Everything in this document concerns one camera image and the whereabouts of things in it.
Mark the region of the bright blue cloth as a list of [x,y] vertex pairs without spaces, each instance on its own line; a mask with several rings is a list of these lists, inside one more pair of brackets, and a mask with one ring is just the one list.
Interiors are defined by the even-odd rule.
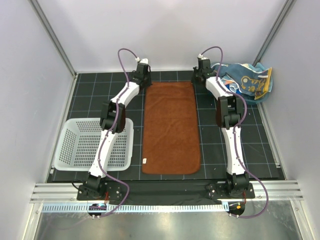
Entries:
[[229,83],[225,85],[226,87],[226,96],[230,97],[233,96],[234,94],[241,95],[241,92],[239,90],[239,86],[236,83]]

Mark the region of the white perforated plastic basket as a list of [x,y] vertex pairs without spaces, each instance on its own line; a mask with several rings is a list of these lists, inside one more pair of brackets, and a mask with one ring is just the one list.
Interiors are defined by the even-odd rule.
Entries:
[[[61,131],[54,154],[54,167],[59,171],[87,172],[94,162],[101,137],[99,118],[71,118]],[[124,171],[131,165],[134,123],[125,119],[125,128],[117,136],[110,153],[108,171]]]

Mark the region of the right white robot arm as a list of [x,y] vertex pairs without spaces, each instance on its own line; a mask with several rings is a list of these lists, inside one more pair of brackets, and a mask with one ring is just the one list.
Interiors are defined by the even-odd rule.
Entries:
[[247,106],[214,73],[207,57],[200,54],[197,61],[198,66],[193,68],[191,81],[205,86],[216,99],[215,121],[223,134],[227,153],[225,192],[230,198],[240,198],[248,190],[250,183],[241,146],[241,124],[246,116]]

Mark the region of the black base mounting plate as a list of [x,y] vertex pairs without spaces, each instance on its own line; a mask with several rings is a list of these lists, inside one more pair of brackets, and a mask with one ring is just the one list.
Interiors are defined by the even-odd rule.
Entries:
[[214,179],[189,180],[130,180],[129,194],[124,199],[127,188],[116,181],[108,180],[99,190],[92,190],[80,185],[76,199],[78,201],[109,200],[118,204],[124,199],[126,205],[159,205],[186,206],[210,205],[222,200],[235,202],[254,199],[256,197],[253,185],[238,193],[229,193],[225,181]]

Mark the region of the right aluminium frame post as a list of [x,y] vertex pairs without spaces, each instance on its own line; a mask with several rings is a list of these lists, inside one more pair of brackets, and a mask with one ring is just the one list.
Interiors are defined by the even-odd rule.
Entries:
[[278,13],[274,23],[272,24],[271,29],[269,30],[265,40],[263,41],[254,61],[253,65],[255,66],[257,63],[260,63],[265,56],[267,50],[271,46],[273,40],[275,39],[276,35],[278,34],[281,26],[285,22],[287,16],[289,15],[290,11],[292,10],[293,6],[295,5],[296,0],[286,0],[281,7],[280,12]]

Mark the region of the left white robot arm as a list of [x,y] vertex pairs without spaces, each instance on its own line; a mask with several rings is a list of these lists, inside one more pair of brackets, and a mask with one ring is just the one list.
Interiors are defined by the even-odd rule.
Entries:
[[79,193],[101,200],[106,194],[105,179],[109,158],[114,143],[126,125],[126,107],[130,101],[142,90],[149,87],[151,81],[151,67],[146,58],[137,62],[136,70],[131,73],[131,79],[121,91],[112,99],[103,102],[100,115],[102,129],[97,152],[91,165],[88,176],[79,187]]

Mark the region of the brown towel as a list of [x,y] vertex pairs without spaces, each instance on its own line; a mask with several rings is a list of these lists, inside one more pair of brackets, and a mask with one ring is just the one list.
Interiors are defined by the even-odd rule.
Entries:
[[200,167],[198,114],[192,83],[153,83],[145,95],[142,172],[190,175]]

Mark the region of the left aluminium frame post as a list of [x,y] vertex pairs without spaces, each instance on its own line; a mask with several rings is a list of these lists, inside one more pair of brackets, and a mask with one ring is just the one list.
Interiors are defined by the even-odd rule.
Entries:
[[74,67],[72,66],[63,46],[61,45],[53,27],[51,26],[45,12],[43,11],[40,3],[38,0],[28,0],[33,11],[37,15],[39,21],[41,22],[44,30],[46,31],[47,35],[49,36],[52,44],[54,45],[55,49],[57,50],[59,56],[61,57],[63,63],[65,64],[66,68],[70,72],[70,74],[75,78],[77,72],[75,71]]

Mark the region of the aluminium frame post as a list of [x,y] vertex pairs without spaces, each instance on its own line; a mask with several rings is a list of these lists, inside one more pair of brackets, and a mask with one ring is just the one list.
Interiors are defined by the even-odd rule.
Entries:
[[265,56],[267,50],[271,46],[273,40],[275,39],[276,35],[278,34],[281,26],[285,22],[287,16],[289,15],[290,11],[292,10],[293,6],[295,5],[296,0],[286,0],[281,7],[280,12],[278,13],[274,23],[272,24],[271,29],[269,30],[265,40],[263,41],[254,61],[253,65],[255,66],[257,63],[260,63]]
[[75,78],[77,72],[75,71],[74,67],[72,66],[63,46],[61,45],[53,27],[51,26],[45,12],[43,11],[40,3],[38,0],[28,0],[33,11],[37,15],[39,21],[41,22],[44,30],[46,31],[47,35],[49,36],[52,44],[54,45],[55,49],[57,50],[59,56],[61,57],[63,63],[65,64],[66,68],[70,72],[70,74]]

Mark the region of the aluminium front rail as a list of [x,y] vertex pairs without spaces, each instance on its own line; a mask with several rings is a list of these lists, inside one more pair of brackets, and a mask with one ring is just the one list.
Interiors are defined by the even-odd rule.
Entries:
[[[255,198],[252,200],[270,201],[300,201],[303,194],[297,181],[267,180],[263,182],[251,181]],[[70,183],[39,183],[36,184],[31,195],[33,201],[73,201],[77,198],[78,190]]]

